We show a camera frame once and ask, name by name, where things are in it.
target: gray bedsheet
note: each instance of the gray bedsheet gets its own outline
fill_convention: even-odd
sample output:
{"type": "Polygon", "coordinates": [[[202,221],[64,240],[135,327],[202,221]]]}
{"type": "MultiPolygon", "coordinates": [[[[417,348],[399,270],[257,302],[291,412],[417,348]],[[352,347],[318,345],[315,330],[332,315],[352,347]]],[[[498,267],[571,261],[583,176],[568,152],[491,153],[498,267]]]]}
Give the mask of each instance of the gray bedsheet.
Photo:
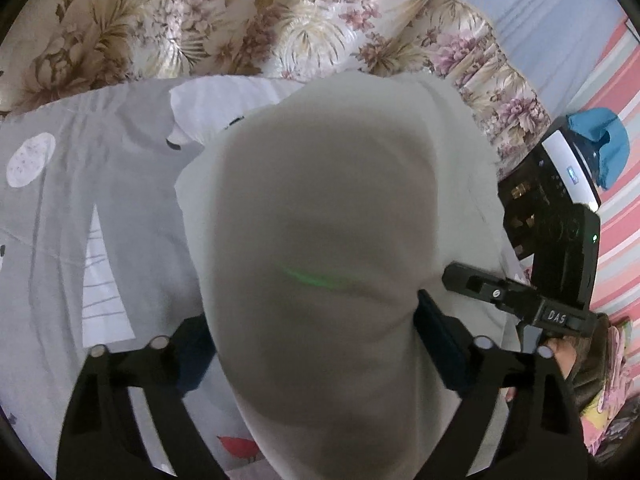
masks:
{"type": "MultiPolygon", "coordinates": [[[[174,127],[169,90],[181,82],[101,89],[8,119],[0,129],[0,168],[10,167],[0,178],[0,402],[52,476],[84,347],[100,339],[100,328],[87,334],[91,323],[111,333],[118,327],[110,320],[128,324],[123,337],[129,330],[133,338],[105,341],[120,351],[171,334],[202,312],[174,191],[202,147],[176,150],[166,142],[174,127]],[[53,136],[53,149],[25,144],[42,133],[53,136]],[[50,158],[45,168],[38,166],[43,156],[50,158]],[[103,283],[90,283],[101,267],[93,278],[103,283]],[[113,278],[104,279],[110,271],[113,278]],[[106,295],[96,294],[101,286],[106,295]]],[[[186,404],[225,469],[247,464],[219,439],[250,435],[217,363],[186,404]]],[[[161,449],[151,455],[162,463],[161,449]]]]}

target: white fabric cover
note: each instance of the white fabric cover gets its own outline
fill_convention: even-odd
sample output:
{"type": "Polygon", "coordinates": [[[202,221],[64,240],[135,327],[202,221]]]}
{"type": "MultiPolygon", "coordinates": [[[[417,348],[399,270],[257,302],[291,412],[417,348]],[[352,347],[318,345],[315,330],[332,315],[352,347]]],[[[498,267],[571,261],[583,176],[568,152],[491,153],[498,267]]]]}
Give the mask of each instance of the white fabric cover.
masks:
{"type": "Polygon", "coordinates": [[[174,129],[168,141],[204,145],[232,121],[275,105],[304,85],[287,79],[211,75],[190,79],[171,90],[174,129]]]}
{"type": "MultiPolygon", "coordinates": [[[[213,136],[180,175],[220,362],[283,479],[420,469],[458,405],[412,326],[420,288],[517,349],[505,313],[440,281],[455,260],[500,273],[494,162],[448,83],[343,73],[213,136]]],[[[500,398],[474,470],[505,416],[500,398]]]]}

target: floral pattern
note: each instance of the floral pattern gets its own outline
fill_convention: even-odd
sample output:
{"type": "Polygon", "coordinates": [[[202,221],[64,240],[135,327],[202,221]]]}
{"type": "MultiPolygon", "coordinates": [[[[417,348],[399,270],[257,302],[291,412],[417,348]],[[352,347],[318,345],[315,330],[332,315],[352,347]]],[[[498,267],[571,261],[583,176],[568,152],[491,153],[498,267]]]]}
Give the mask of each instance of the floral pattern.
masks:
{"type": "MultiPolygon", "coordinates": [[[[550,123],[489,23],[457,0],[37,2],[50,16],[40,50],[21,54],[15,45],[22,38],[13,29],[0,45],[0,115],[141,78],[307,81],[342,70],[379,76],[427,70],[458,88],[473,109],[500,155],[500,175],[550,123]]],[[[29,19],[25,10],[14,28],[29,19]]]]}

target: person's hand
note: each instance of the person's hand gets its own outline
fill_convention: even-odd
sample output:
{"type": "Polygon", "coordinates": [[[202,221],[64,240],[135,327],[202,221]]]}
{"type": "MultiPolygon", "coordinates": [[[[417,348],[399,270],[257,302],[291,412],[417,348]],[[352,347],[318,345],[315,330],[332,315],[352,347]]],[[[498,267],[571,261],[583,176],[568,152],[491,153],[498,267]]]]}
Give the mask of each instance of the person's hand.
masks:
{"type": "MultiPolygon", "coordinates": [[[[562,372],[562,376],[566,379],[571,373],[572,368],[575,365],[575,361],[578,358],[578,353],[575,351],[575,338],[553,338],[548,339],[545,342],[545,346],[551,348],[562,372]]],[[[513,400],[516,396],[516,389],[509,388],[505,399],[507,402],[513,400]]]]}

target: green led light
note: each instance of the green led light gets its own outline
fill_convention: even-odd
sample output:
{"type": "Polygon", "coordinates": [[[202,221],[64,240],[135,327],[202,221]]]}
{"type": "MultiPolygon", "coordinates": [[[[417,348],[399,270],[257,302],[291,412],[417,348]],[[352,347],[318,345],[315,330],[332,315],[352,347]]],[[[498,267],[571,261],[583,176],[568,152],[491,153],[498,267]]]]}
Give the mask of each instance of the green led light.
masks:
{"type": "Polygon", "coordinates": [[[318,286],[321,288],[328,288],[329,290],[336,290],[338,288],[342,288],[345,284],[344,280],[334,280],[325,276],[312,276],[311,274],[305,274],[304,272],[287,268],[282,270],[287,276],[303,283],[303,285],[318,286]]]}

